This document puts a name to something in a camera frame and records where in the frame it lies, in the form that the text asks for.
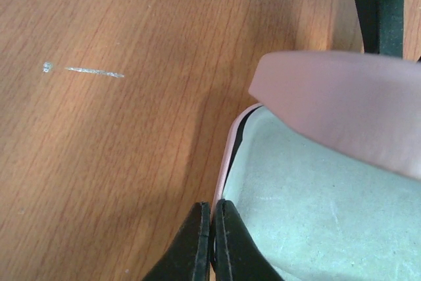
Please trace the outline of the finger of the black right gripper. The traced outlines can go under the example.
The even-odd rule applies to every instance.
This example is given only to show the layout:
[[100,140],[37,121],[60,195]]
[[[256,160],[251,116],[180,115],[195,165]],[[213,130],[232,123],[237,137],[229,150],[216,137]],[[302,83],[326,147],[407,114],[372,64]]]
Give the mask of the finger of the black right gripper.
[[403,56],[404,0],[355,0],[365,53]]

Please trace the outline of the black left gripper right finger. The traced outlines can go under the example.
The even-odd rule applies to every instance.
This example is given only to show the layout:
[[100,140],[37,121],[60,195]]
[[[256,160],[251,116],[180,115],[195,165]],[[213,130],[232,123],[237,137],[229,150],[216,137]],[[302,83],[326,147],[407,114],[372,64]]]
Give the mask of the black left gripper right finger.
[[232,201],[218,201],[210,230],[210,262],[217,280],[282,279],[259,251]]

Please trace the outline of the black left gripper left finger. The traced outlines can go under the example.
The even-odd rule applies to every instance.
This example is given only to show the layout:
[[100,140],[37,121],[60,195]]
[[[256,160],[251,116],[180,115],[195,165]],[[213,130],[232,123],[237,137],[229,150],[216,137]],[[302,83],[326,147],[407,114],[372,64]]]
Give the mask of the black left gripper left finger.
[[208,280],[210,229],[209,203],[194,203],[169,248],[143,279]]

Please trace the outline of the pink glasses case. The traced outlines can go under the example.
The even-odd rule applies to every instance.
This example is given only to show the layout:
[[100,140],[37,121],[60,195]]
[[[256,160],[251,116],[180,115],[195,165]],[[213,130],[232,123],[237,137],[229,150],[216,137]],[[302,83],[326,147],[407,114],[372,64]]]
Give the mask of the pink glasses case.
[[420,63],[264,55],[214,198],[284,280],[420,279]]

